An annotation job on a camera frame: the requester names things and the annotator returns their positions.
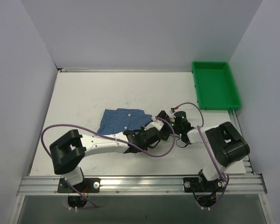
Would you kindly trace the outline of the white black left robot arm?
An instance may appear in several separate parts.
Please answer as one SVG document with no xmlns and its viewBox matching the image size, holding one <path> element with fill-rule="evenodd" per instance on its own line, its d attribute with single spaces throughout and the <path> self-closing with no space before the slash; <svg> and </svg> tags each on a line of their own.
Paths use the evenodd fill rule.
<svg viewBox="0 0 280 224">
<path fill-rule="evenodd" d="M 77 129 L 68 131 L 49 146 L 56 175 L 63 175 L 68 186 L 75 192 L 85 187 L 80 161 L 87 156 L 106 153 L 138 153 L 161 141 L 161 134 L 155 127 L 142 128 L 139 132 L 124 131 L 103 137 L 80 134 Z"/>
</svg>

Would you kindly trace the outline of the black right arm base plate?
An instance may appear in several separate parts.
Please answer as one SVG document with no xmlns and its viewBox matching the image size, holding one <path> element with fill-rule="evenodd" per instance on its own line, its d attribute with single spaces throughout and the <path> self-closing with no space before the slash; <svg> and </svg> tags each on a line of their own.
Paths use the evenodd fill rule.
<svg viewBox="0 0 280 224">
<path fill-rule="evenodd" d="M 214 181 L 202 180 L 200 177 L 184 177 L 183 187 L 187 193 L 213 193 L 221 192 L 225 184 L 216 179 Z"/>
</svg>

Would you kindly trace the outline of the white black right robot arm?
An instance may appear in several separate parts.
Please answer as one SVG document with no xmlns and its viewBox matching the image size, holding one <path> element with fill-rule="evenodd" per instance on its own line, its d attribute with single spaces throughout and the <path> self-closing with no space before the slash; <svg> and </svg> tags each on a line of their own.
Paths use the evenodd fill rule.
<svg viewBox="0 0 280 224">
<path fill-rule="evenodd" d="M 193 127 L 187 120 L 186 112 L 178 111 L 171 116 L 161 111 L 158 118 L 166 120 L 171 127 L 161 120 L 156 120 L 156 128 L 161 137 L 167 140 L 170 134 L 179 136 L 185 146 L 203 143 L 211 164 L 198 173 L 198 187 L 208 191 L 214 181 L 227 182 L 225 171 L 234 163 L 250 153 L 250 148 L 235 126 L 227 121 L 213 127 Z"/>
</svg>

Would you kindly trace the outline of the blue checkered long sleeve shirt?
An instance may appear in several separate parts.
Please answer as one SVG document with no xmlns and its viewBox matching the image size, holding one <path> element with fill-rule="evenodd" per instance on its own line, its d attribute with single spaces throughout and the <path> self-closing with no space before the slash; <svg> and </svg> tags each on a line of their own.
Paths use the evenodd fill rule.
<svg viewBox="0 0 280 224">
<path fill-rule="evenodd" d="M 97 132 L 110 135 L 126 130 L 138 130 L 146 126 L 151 119 L 151 114 L 146 114 L 140 109 L 105 109 Z"/>
</svg>

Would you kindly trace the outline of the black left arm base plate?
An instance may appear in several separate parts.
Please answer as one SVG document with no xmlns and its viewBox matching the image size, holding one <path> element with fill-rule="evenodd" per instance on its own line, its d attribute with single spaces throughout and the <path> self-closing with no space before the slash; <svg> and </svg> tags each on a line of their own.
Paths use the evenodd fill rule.
<svg viewBox="0 0 280 224">
<path fill-rule="evenodd" d="M 73 185 L 81 193 L 98 193 L 100 189 L 100 178 L 85 178 L 82 183 Z M 64 178 L 60 178 L 57 188 L 58 193 L 75 193 L 75 191 L 68 186 Z"/>
</svg>

